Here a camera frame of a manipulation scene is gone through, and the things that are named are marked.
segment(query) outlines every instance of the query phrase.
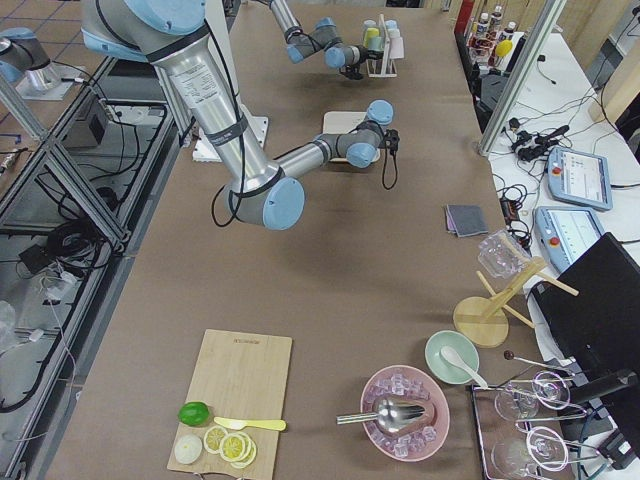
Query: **white spoon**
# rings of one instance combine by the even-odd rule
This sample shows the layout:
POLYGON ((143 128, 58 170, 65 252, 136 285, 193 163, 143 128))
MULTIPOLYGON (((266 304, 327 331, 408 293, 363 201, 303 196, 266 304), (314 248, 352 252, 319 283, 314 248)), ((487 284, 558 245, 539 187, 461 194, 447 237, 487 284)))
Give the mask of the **white spoon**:
POLYGON ((449 362, 454 367, 461 368, 465 372, 473 378, 480 388, 484 388, 485 390, 489 388, 489 384, 487 381, 482 378, 478 372, 476 372, 473 368, 471 368, 467 363, 460 357, 460 354, 455 350, 455 348, 450 347, 449 345, 445 345, 440 349, 440 356, 444 358, 447 362, 449 362))

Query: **green bowl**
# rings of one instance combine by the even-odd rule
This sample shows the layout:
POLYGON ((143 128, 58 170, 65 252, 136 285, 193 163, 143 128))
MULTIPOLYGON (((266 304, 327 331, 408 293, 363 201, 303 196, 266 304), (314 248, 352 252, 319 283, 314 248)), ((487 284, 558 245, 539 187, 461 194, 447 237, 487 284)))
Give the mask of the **green bowl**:
POLYGON ((424 348, 427 365, 436 377, 453 385, 467 383, 471 380, 469 374, 461 368, 454 367, 440 356, 440 349, 445 345, 454 348, 465 363, 477 372, 480 366, 480 358, 476 347, 461 333, 442 330, 432 335, 424 348))

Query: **blue and white device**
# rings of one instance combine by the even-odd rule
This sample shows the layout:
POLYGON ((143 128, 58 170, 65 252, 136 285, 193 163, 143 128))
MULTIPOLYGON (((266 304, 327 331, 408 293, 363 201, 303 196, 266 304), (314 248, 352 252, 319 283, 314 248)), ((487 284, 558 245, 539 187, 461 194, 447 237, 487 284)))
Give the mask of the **blue and white device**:
POLYGON ((613 208, 607 159, 554 147, 547 162, 549 190, 556 200, 604 211, 613 208))
POLYGON ((589 207, 538 207, 535 219, 542 251, 559 273, 605 232, 596 212, 589 207))

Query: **round wooden base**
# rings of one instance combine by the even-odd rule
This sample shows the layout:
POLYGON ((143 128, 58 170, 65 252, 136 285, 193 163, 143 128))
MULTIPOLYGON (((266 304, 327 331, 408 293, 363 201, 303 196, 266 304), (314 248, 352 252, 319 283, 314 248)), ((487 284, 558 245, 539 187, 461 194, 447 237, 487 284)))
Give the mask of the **round wooden base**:
POLYGON ((479 347, 493 348, 502 344, 509 334, 509 321, 500 309, 489 318, 482 312, 491 306, 491 301, 482 297, 462 300, 453 311, 453 323, 460 333, 479 347))

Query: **pink bowl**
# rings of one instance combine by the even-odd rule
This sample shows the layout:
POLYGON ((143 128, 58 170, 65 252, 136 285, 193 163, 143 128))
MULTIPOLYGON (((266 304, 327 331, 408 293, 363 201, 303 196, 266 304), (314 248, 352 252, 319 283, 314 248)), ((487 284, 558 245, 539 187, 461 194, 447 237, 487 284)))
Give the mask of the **pink bowl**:
POLYGON ((449 433, 449 405, 438 384, 422 370, 408 365, 392 365, 376 372, 364 386, 362 397, 360 398, 361 412, 370 412, 376 397, 387 393, 394 393, 391 391, 386 392, 385 389, 387 389, 387 386, 380 386, 380 383, 393 383, 392 379, 394 378, 394 374, 402 375, 402 378, 406 379, 406 389, 402 393, 403 396, 408 398, 429 397, 429 401, 433 403, 436 411, 435 422, 432 425, 435 432, 429 429, 428 436, 423 436, 423 439, 428 438, 424 446, 421 446, 421 442, 417 438, 420 436, 420 432, 418 431, 412 434, 416 437, 412 440, 414 443, 410 447, 407 447, 408 452, 405 451, 405 453, 407 453, 406 456, 402 456, 402 446, 398 446, 398 448, 395 449, 396 445, 400 443, 399 439, 384 435, 378 428, 376 422, 363 423, 364 430, 369 440, 371 440, 371 443, 385 455, 401 462, 419 462, 436 453, 444 444, 447 434, 449 433))

